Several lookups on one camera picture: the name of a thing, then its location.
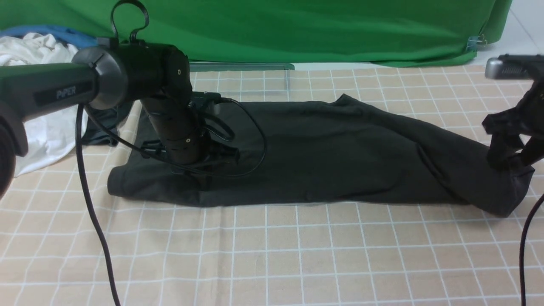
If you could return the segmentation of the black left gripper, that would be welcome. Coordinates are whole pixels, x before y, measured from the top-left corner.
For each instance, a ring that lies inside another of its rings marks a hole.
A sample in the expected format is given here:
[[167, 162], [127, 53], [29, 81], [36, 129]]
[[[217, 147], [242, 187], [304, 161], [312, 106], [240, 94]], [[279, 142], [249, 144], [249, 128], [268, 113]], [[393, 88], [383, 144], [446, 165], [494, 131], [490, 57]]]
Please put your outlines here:
[[224, 144], [209, 144], [202, 121], [189, 106], [189, 98], [152, 96], [140, 101], [170, 161], [203, 166], [237, 164], [239, 149]]

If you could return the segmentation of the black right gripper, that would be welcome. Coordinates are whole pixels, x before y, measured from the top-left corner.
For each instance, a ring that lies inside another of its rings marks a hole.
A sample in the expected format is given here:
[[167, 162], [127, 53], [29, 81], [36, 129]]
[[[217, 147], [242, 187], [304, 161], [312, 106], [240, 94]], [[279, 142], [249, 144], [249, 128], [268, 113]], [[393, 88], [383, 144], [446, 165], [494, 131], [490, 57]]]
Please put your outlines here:
[[544, 156], [543, 81], [535, 81], [519, 103], [509, 110], [488, 114], [482, 127], [492, 136], [487, 162], [493, 168], [529, 166]]

